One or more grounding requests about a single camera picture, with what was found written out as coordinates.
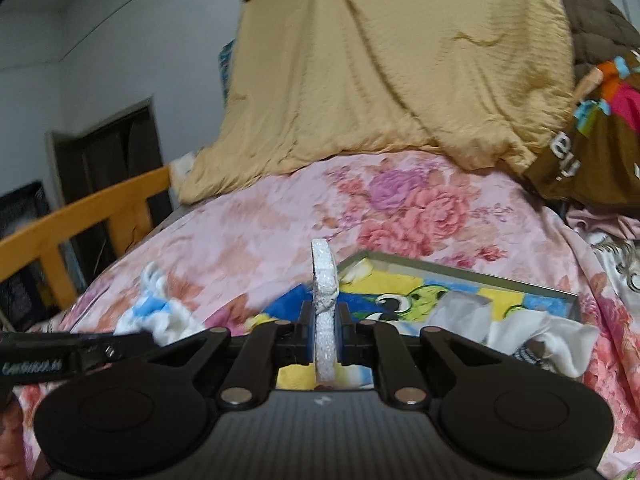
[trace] gray cloth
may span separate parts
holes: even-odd
[[[488,298],[450,290],[440,298],[427,324],[481,343],[491,326],[491,309]]]
[[[640,46],[640,34],[611,0],[562,0],[574,44],[577,83],[596,65]]]

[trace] pink rose pattern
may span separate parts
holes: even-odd
[[[205,326],[243,333],[247,316],[310,278],[314,237],[329,239],[338,260],[370,248],[580,294],[584,322],[600,330],[583,380],[615,420],[600,471],[613,478],[640,462],[640,337],[593,251],[505,174],[463,173],[442,156],[336,156],[203,203],[40,329],[112,330],[138,294],[140,271],[154,260],[188,282],[189,307]],[[20,394],[28,469],[38,455],[28,421],[46,391]]]
[[[443,251],[468,220],[502,221],[512,208],[496,204],[471,209],[479,189],[463,173],[447,176],[432,160],[417,168],[402,170],[391,158],[369,168],[370,180],[353,175],[348,166],[325,173],[339,195],[346,198],[342,214],[333,219],[323,211],[321,226],[337,228],[330,236],[358,229],[361,248],[408,258],[423,258]],[[454,253],[439,261],[445,265],[470,269],[476,260],[495,262],[507,256],[497,246],[478,246],[468,253]]]

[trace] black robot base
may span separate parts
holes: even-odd
[[[438,328],[401,336],[337,311],[338,360],[371,367],[373,390],[274,389],[310,361],[310,304],[249,336],[121,352],[37,410],[50,478],[601,479],[613,421],[592,390]]]

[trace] bed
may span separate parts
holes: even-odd
[[[168,273],[170,295],[206,327],[226,326],[239,335],[246,332],[250,317],[310,279],[309,244],[318,237],[329,240],[338,261],[369,249],[473,269],[579,296],[583,321],[600,330],[583,381],[606,399],[615,420],[600,471],[613,478],[640,462],[640,340],[630,327],[630,316],[591,248],[506,172],[464,172],[446,156],[411,149],[333,156],[201,203],[124,254],[132,232],[139,241],[150,231],[143,201],[168,187],[166,170],[155,174],[153,185],[146,184],[146,177],[139,177],[128,191],[123,190],[125,184],[117,192],[106,190],[111,200],[99,199],[102,205],[90,208],[93,216],[76,222],[71,230],[50,218],[29,228],[33,233],[49,222],[49,233],[59,235],[36,238],[18,262],[49,257],[54,263],[45,271],[62,283],[53,287],[56,297],[65,306],[73,304],[36,330],[112,330],[138,296],[141,270],[154,261]],[[114,197],[124,202],[114,206]],[[53,216],[62,218],[68,208]],[[61,263],[51,255],[80,224],[107,218],[124,256],[76,300],[65,284]],[[25,236],[22,232],[0,242],[0,256],[15,258]],[[11,265],[3,262],[0,257],[0,270],[4,265],[6,273]],[[51,387],[22,388],[22,413],[5,414],[20,417],[22,424],[13,424],[15,431],[0,436],[0,449],[10,457],[0,462],[0,474],[18,462],[14,480],[33,470],[39,452],[33,414]]]

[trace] green cartoon character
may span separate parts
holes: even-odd
[[[616,480],[636,480],[638,478],[638,470],[636,467],[626,471],[623,475],[618,476]]]
[[[524,305],[512,305],[510,306],[507,310],[504,311],[504,316],[502,317],[503,319],[507,319],[511,314],[513,314],[514,312],[517,312],[519,310],[526,310],[527,307]]]
[[[377,306],[384,312],[375,312],[367,319],[380,321],[424,321],[449,289],[441,285],[423,285],[414,288],[407,295],[381,294],[375,299]]]

